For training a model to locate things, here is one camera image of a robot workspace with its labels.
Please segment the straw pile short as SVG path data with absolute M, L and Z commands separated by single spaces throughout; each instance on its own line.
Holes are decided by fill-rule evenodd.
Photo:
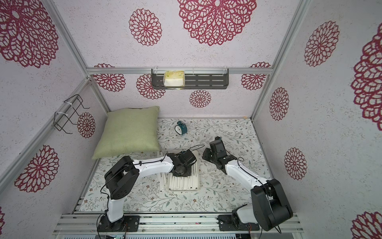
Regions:
M 184 189 L 185 189 L 185 190 L 188 190 L 188 188 L 189 188 L 189 179 L 188 179 L 188 177 L 186 177 L 186 178 L 184 179 Z

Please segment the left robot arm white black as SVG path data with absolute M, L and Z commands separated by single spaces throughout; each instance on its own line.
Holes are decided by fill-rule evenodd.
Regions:
M 109 196 L 106 208 L 108 222 L 115 223 L 123 218 L 124 198 L 137 180 L 158 173 L 186 177 L 196 162 L 197 157 L 190 150 L 146 160 L 133 160 L 129 156 L 121 158 L 104 176 Z

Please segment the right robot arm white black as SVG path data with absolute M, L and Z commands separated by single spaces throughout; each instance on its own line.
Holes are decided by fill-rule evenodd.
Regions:
M 293 217 L 293 211 L 281 183 L 276 179 L 267 179 L 257 175 L 236 156 L 229 153 L 220 137 L 210 142 L 203 153 L 203 160 L 213 163 L 218 170 L 234 178 L 251 194 L 251 204 L 235 208 L 231 218 L 218 217 L 222 230 L 235 229 L 280 232 L 280 224 Z

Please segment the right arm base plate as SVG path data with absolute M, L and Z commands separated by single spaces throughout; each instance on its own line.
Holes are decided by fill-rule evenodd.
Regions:
M 217 216 L 219 230 L 228 231 L 259 231 L 260 226 L 257 223 L 243 223 L 233 214 Z

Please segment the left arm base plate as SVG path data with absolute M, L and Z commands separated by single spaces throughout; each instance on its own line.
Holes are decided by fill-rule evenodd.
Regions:
M 137 232 L 139 223 L 140 216 L 124 216 L 112 223 L 109 221 L 107 215 L 103 215 L 97 224 L 97 232 Z

